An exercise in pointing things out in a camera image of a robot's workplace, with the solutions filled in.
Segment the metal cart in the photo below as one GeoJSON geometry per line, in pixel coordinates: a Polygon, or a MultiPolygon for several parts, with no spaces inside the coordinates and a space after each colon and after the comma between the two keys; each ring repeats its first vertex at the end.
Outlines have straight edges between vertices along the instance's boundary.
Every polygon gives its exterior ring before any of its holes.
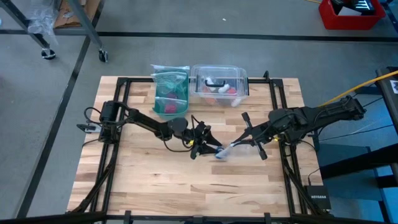
{"type": "MultiPolygon", "coordinates": [[[[55,30],[56,34],[63,35],[88,35],[90,40],[98,46],[99,60],[102,62],[108,62],[108,52],[104,50],[103,43],[95,31],[95,24],[91,23],[87,15],[85,14],[83,7],[80,5],[79,0],[68,0],[68,3],[81,24],[81,28],[62,29],[60,31],[55,30]]],[[[104,1],[101,1],[97,13],[102,11],[104,1]]],[[[23,13],[11,2],[11,0],[0,0],[0,7],[3,8],[24,30],[25,33],[29,34],[42,48],[42,58],[46,60],[52,60],[55,58],[55,52],[51,50],[50,44],[43,38],[42,34],[31,34],[28,33],[29,20],[23,13]]]]}

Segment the wooden table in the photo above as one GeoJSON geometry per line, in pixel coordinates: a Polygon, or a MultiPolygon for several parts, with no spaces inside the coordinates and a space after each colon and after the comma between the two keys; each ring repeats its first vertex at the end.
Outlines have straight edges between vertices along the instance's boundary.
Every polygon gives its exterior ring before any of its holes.
{"type": "MultiPolygon", "coordinates": [[[[100,110],[104,101],[113,99],[117,79],[101,78],[95,108],[100,110]]],[[[288,107],[304,106],[299,81],[284,78],[283,82],[288,107]]],[[[154,90],[153,83],[132,83],[128,105],[161,121],[152,111],[154,90]]],[[[242,112],[249,113],[253,125],[268,120],[268,112],[272,110],[269,86],[250,84],[249,90],[250,96],[237,108],[209,106],[203,99],[191,97],[186,118],[190,120],[194,114],[199,121],[211,125],[214,137],[227,145],[246,127],[242,112]]],[[[281,108],[279,94],[277,97],[281,108]]],[[[98,116],[94,112],[91,118],[96,120],[98,116]]],[[[87,134],[85,141],[97,137],[97,134],[87,134]]],[[[93,142],[83,148],[68,210],[75,208],[94,186],[102,145],[93,142]]],[[[175,150],[185,149],[181,140],[175,138],[167,145],[175,150]]],[[[170,152],[153,133],[127,124],[123,127],[108,214],[123,215],[125,210],[131,210],[132,215],[262,217],[264,212],[269,212],[273,217],[288,217],[278,144],[270,142],[264,149],[268,155],[265,161],[257,149],[247,149],[247,153],[227,161],[217,160],[214,155],[191,160],[189,152],[170,152]]],[[[297,146],[297,156],[303,184],[307,184],[309,173],[318,169],[317,156],[307,144],[297,146]]],[[[312,174],[311,179],[313,185],[322,184],[319,172],[312,174]]],[[[292,188],[299,213],[293,184],[292,188]]],[[[102,198],[103,190],[98,210],[101,210],[102,198]]]]}

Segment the red bin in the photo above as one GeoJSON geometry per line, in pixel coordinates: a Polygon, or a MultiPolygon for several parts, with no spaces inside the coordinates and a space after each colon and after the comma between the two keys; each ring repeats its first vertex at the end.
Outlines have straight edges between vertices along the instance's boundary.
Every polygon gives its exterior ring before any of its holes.
{"type": "Polygon", "coordinates": [[[338,16],[331,5],[330,0],[323,0],[319,5],[319,13],[321,14],[323,25],[326,29],[339,30],[369,30],[381,18],[386,16],[383,7],[378,0],[371,0],[376,11],[373,16],[338,16]]]}

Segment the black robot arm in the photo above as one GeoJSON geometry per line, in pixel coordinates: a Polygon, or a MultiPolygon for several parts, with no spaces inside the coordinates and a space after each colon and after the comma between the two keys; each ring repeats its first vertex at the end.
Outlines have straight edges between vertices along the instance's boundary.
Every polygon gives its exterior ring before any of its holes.
{"type": "Polygon", "coordinates": [[[255,127],[252,126],[249,115],[245,112],[242,117],[247,128],[233,144],[257,146],[260,156],[264,160],[267,159],[267,155],[261,147],[261,143],[269,143],[275,135],[279,135],[279,141],[296,145],[309,132],[341,120],[362,119],[365,112],[366,110],[359,101],[350,96],[342,98],[339,102],[316,108],[304,106],[274,110],[268,114],[269,121],[255,127]]]}
{"type": "Polygon", "coordinates": [[[99,116],[99,122],[102,128],[98,140],[108,144],[113,144],[115,142],[118,128],[129,123],[152,131],[155,137],[162,141],[168,141],[174,136],[181,139],[185,144],[192,144],[190,155],[192,159],[195,159],[198,153],[199,155],[216,153],[216,149],[207,144],[222,146],[222,144],[211,135],[211,126],[205,125],[202,121],[198,122],[196,127],[192,129],[188,129],[188,121],[185,118],[175,118],[168,122],[161,123],[119,101],[104,102],[99,116]],[[116,121],[119,109],[121,108],[127,113],[126,118],[122,121],[116,121]]]}

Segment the gray floor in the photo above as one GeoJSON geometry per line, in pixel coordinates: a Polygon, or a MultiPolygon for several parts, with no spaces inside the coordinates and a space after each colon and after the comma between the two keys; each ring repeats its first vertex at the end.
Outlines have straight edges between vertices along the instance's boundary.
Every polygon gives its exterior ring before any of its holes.
{"type": "MultiPolygon", "coordinates": [[[[23,1],[15,1],[28,11],[23,1]]],[[[388,18],[369,31],[325,30],[318,4],[283,1],[107,1],[97,26],[105,31],[205,32],[230,34],[397,36],[388,18]]],[[[0,9],[3,25],[17,25],[0,9]]],[[[29,215],[63,213],[72,189],[84,133],[76,128],[85,122],[83,109],[93,104],[102,75],[149,75],[150,64],[222,64],[243,67],[250,77],[265,70],[272,77],[299,78],[306,105],[317,106],[337,94],[374,78],[375,69],[398,64],[397,44],[297,42],[276,40],[175,39],[103,37],[110,62],[98,60],[90,45],[58,132],[49,162],[29,215]]],[[[11,218],[20,203],[37,155],[45,141],[83,37],[57,37],[52,48],[58,59],[39,57],[40,48],[26,35],[0,35],[0,218],[11,218]]],[[[359,96],[367,103],[375,96],[359,96]]],[[[338,136],[369,125],[390,124],[383,103],[369,106],[358,122],[340,122],[324,130],[322,138],[338,136]]],[[[354,146],[377,149],[397,142],[394,128],[345,138],[354,146]]],[[[341,139],[327,141],[341,143],[341,139]]],[[[385,175],[389,169],[380,169],[385,175]]],[[[385,190],[392,211],[398,209],[397,189],[385,190]]],[[[379,220],[366,212],[374,207],[367,200],[333,198],[333,213],[339,217],[379,220]]]]}

